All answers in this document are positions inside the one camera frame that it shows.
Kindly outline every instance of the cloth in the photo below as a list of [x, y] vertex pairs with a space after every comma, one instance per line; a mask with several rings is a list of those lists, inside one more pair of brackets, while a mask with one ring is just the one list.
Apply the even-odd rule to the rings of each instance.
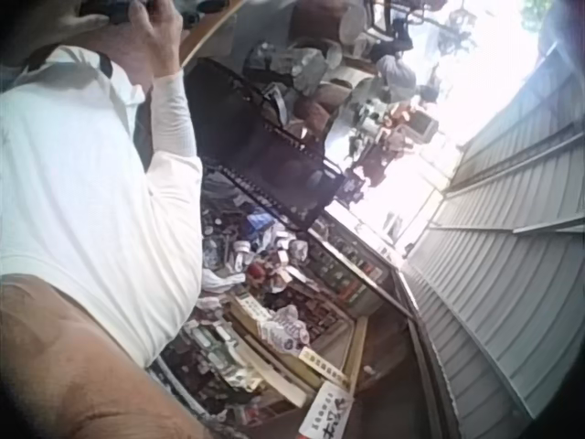
[[0, 283], [0, 371], [35, 437], [211, 438], [66, 295], [33, 276]]
[[376, 68], [390, 88], [392, 102], [410, 101], [417, 93], [417, 75], [402, 59], [386, 55]]
[[199, 193], [182, 73], [154, 83], [154, 156], [133, 145], [140, 87], [60, 47], [0, 96], [0, 274], [59, 289], [141, 367], [173, 339], [201, 285]]
[[0, 92], [4, 93], [8, 90], [21, 72], [22, 68], [20, 67], [7, 67], [0, 65]]

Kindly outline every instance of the tree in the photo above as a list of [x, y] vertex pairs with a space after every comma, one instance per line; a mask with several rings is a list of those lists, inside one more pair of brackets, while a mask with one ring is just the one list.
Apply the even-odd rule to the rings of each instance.
[[551, 5], [552, 0], [524, 0], [522, 27], [529, 32], [538, 32]]
[[472, 32], [477, 16], [465, 9], [465, 0], [461, 1], [461, 7], [449, 14], [447, 23], [442, 23], [429, 17], [423, 10], [412, 10], [410, 7], [398, 2], [389, 0], [374, 0], [374, 4], [383, 5], [387, 15], [387, 23], [390, 21], [390, 10], [400, 11], [403, 14], [409, 14], [409, 22], [429, 23], [441, 30], [439, 37], [439, 51], [442, 56], [452, 54], [458, 50], [469, 52], [471, 48], [476, 47], [472, 40]]

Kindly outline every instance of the metal roof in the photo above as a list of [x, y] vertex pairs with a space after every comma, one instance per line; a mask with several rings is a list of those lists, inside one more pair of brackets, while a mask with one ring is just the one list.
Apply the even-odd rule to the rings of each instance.
[[549, 54], [467, 145], [404, 267], [468, 438], [516, 437], [585, 336], [580, 80]]

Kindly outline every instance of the white long-sleeve shirt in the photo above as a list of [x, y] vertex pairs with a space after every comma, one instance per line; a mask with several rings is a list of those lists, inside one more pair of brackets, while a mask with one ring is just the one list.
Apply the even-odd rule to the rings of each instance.
[[98, 64], [61, 47], [0, 95], [0, 274], [52, 284], [146, 366], [199, 295], [202, 167], [182, 72], [154, 82], [145, 173], [133, 145], [142, 89]]

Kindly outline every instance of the price sign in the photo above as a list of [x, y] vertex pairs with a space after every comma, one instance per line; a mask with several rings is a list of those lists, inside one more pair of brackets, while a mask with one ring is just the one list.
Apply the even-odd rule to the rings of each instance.
[[244, 311], [250, 315], [257, 322], [265, 322], [272, 318], [272, 314], [261, 305], [251, 294], [246, 294], [243, 297], [236, 297], [239, 305]]
[[354, 399], [326, 381], [305, 416], [299, 433], [308, 439], [341, 439]]
[[313, 368], [327, 380], [333, 382], [343, 389], [349, 389], [349, 378], [344, 372], [336, 368], [326, 359], [323, 359], [314, 350], [304, 347], [299, 355], [299, 359]]

